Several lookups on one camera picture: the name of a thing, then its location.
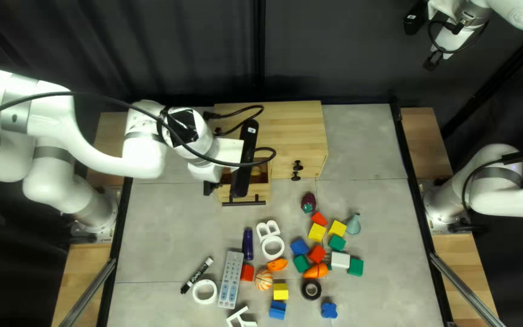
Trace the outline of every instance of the green block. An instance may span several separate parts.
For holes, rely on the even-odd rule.
[[[328,243],[328,246],[330,246],[331,248],[337,250],[337,251],[342,251],[342,249],[344,249],[344,246],[346,245],[346,241],[334,234],[332,235],[332,237],[330,238],[330,242]]]
[[[294,258],[294,265],[296,265],[296,269],[298,272],[304,272],[310,269],[310,265],[308,264],[308,260],[306,260],[306,256],[301,255]]]
[[[364,261],[360,259],[350,258],[350,268],[348,268],[348,273],[354,276],[362,276],[364,268]]]

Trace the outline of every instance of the orange block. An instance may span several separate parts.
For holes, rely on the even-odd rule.
[[[310,260],[314,261],[315,263],[319,264],[325,255],[326,255],[326,251],[324,251],[324,249],[322,249],[321,246],[316,245],[312,249],[312,251],[310,251],[310,253],[308,254],[308,258]]]
[[[243,264],[241,267],[241,276],[240,280],[245,280],[246,282],[253,281],[253,267],[247,264]]]
[[[278,259],[273,260],[272,262],[267,264],[267,270],[269,271],[280,271],[288,265],[288,261],[286,259]]]
[[[328,274],[328,267],[326,264],[321,263],[317,264],[314,267],[310,268],[306,272],[304,272],[304,278],[318,278],[318,277],[324,277]]]
[[[326,226],[327,224],[326,219],[320,214],[320,212],[316,212],[312,216],[312,220],[320,226]]]

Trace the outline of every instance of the white remote control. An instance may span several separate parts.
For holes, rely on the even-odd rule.
[[[237,289],[239,288],[239,277],[241,276],[241,266],[243,265],[243,253],[227,252],[225,259],[225,269],[223,270],[223,281],[219,291],[220,308],[235,309],[237,301]]]

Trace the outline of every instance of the drawer handle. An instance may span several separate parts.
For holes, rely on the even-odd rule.
[[[293,182],[297,182],[299,180],[301,180],[301,177],[298,176],[298,172],[293,172],[294,173],[294,176],[292,176],[292,178],[290,178]]]
[[[300,170],[304,169],[304,166],[300,164],[300,160],[294,161],[296,165],[294,166],[294,171],[299,172]]]

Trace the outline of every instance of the black marker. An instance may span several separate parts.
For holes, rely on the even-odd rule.
[[[209,268],[211,264],[213,264],[213,259],[207,258],[205,263],[201,265],[201,268],[199,268],[199,270],[193,274],[193,277],[191,277],[191,279],[189,279],[189,281],[183,285],[183,287],[181,287],[181,294],[187,293],[191,286],[193,286],[193,284],[199,280],[199,277],[201,277],[201,275],[207,270],[207,268]]]

